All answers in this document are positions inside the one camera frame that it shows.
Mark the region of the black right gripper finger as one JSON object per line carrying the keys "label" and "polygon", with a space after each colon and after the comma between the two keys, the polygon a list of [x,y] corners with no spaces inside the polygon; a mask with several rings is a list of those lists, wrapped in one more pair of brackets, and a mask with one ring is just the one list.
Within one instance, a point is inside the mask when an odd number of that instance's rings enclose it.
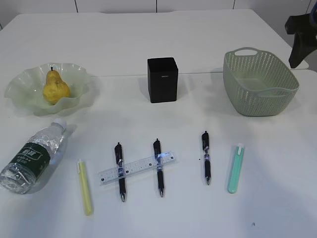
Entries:
{"label": "black right gripper finger", "polygon": [[295,69],[312,52],[317,49],[317,36],[314,34],[295,33],[289,64]]}

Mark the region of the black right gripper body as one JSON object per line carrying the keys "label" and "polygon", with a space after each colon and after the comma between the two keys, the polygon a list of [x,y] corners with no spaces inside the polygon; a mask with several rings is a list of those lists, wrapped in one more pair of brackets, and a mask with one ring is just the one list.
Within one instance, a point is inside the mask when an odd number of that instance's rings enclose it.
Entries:
{"label": "black right gripper body", "polygon": [[317,38],[317,2],[309,6],[307,13],[303,15],[289,16],[285,23],[288,35],[298,33],[304,38]]}

